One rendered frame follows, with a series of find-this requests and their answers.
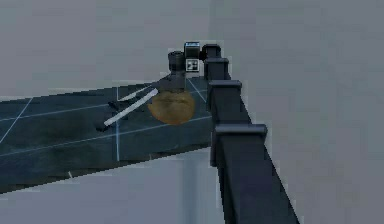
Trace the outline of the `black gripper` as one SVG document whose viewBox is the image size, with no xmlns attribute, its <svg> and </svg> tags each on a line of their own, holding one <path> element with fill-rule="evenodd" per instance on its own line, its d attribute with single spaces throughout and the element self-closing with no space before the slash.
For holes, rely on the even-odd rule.
<svg viewBox="0 0 384 224">
<path fill-rule="evenodd" d="M 168 54 L 168 67 L 170 73 L 158 81 L 158 89 L 147 86 L 129 93 L 117 100 L 110 101 L 108 106 L 113 114 L 95 124 L 99 132 L 106 131 L 111 125 L 126 117 L 129 113 L 139 109 L 160 92 L 183 92 L 186 81 L 185 57 L 182 51 L 173 51 Z"/>
</svg>

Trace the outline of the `dark tiled kitchen counter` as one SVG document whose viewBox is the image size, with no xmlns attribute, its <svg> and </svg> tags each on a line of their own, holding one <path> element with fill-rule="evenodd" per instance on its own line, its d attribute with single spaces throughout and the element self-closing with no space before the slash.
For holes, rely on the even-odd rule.
<svg viewBox="0 0 384 224">
<path fill-rule="evenodd" d="M 103 131 L 103 121 L 116 114 L 109 103 L 144 86 L 0 102 L 0 194 L 209 145 L 203 77 L 187 81 L 195 100 L 187 123 L 162 123 L 143 105 Z"/>
</svg>

